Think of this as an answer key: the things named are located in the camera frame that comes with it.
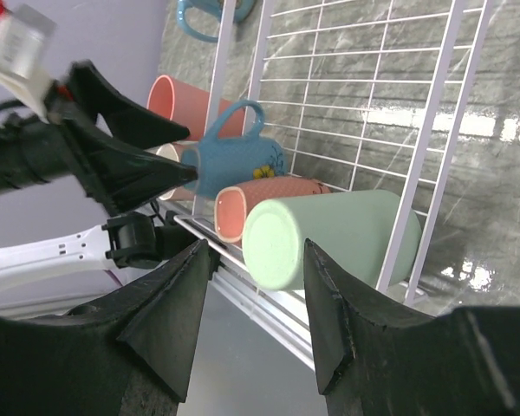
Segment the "blue mug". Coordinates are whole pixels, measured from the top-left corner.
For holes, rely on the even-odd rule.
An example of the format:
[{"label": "blue mug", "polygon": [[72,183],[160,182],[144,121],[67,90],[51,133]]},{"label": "blue mug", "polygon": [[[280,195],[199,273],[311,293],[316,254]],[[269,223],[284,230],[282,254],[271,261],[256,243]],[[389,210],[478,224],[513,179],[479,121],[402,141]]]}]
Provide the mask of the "blue mug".
[{"label": "blue mug", "polygon": [[[256,0],[237,0],[233,22],[242,22],[252,11],[255,2]],[[218,41],[216,36],[204,35],[193,29],[189,26],[189,23],[187,23],[185,13],[193,7],[205,11],[209,15],[216,17],[218,21],[221,21],[224,0],[178,0],[177,4],[177,23],[181,29],[187,35],[199,39],[200,41],[216,43]]]},{"label": "blue mug", "polygon": [[[248,133],[242,137],[220,139],[219,131],[241,107],[252,107],[257,117]],[[185,185],[200,197],[215,199],[228,187],[253,179],[271,178],[287,174],[287,158],[273,139],[260,136],[264,112],[255,101],[242,100],[228,107],[196,144],[187,146],[181,163],[195,166],[198,180]]]}]

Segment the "blue mug with floral pattern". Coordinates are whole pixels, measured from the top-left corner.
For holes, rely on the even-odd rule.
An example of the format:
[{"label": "blue mug with floral pattern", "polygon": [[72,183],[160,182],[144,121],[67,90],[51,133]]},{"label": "blue mug with floral pattern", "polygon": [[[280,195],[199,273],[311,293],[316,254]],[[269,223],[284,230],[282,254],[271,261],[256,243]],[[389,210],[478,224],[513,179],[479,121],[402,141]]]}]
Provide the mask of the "blue mug with floral pattern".
[{"label": "blue mug with floral pattern", "polygon": [[[241,137],[220,139],[219,131],[239,108],[251,107],[256,119]],[[287,174],[283,149],[273,140],[262,137],[265,115],[255,101],[242,100],[228,107],[196,145],[187,146],[181,163],[195,166],[198,180],[185,185],[200,197],[215,199],[222,189],[253,179]]]}]

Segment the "white plastic part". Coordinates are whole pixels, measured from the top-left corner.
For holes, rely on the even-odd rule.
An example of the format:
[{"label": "white plastic part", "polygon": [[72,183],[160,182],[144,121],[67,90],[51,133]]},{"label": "white plastic part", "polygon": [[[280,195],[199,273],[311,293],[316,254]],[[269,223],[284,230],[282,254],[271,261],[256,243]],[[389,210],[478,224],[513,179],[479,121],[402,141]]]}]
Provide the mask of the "white plastic part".
[{"label": "white plastic part", "polygon": [[55,24],[27,5],[0,16],[0,85],[44,118],[53,79],[41,65]]},{"label": "white plastic part", "polygon": [[71,236],[0,249],[0,292],[15,286],[87,270],[109,270],[107,231],[97,225]]}]

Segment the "pink mug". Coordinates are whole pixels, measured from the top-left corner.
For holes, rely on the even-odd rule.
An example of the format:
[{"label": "pink mug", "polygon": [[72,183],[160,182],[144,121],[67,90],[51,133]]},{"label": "pink mug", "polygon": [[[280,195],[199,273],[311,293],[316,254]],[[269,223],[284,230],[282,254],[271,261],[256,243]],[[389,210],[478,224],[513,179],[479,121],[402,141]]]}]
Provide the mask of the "pink mug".
[{"label": "pink mug", "polygon": [[214,203],[214,228],[219,239],[237,244],[243,236],[244,222],[252,208],[266,199],[301,197],[331,193],[315,179],[281,176],[255,179],[229,186],[219,192]]},{"label": "pink mug", "polygon": [[[148,95],[148,108],[153,113],[166,117],[191,132],[186,140],[199,141],[205,135],[206,113],[210,93],[193,85],[178,81],[168,75],[159,76]],[[221,114],[233,103],[220,100]],[[243,133],[244,107],[239,108],[224,124],[218,137],[237,137]]]},{"label": "pink mug", "polygon": [[[181,163],[181,153],[183,153],[184,150],[185,145],[169,143],[158,147],[155,153],[162,158]],[[171,189],[164,195],[161,195],[159,199],[162,201],[192,201],[194,199],[194,194],[191,191],[187,191],[183,186],[180,186],[179,188]]]}]

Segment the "light green mug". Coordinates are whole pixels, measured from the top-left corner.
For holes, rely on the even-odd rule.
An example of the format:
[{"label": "light green mug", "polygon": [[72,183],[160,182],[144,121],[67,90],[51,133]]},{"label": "light green mug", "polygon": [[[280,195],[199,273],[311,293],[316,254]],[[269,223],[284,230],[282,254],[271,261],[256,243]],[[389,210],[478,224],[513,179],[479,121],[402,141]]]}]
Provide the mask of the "light green mug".
[{"label": "light green mug", "polygon": [[[260,289],[304,289],[302,254],[310,238],[348,273],[374,287],[399,202],[383,190],[265,200],[246,219],[244,262]],[[411,211],[390,284],[408,277],[421,234]]]}]

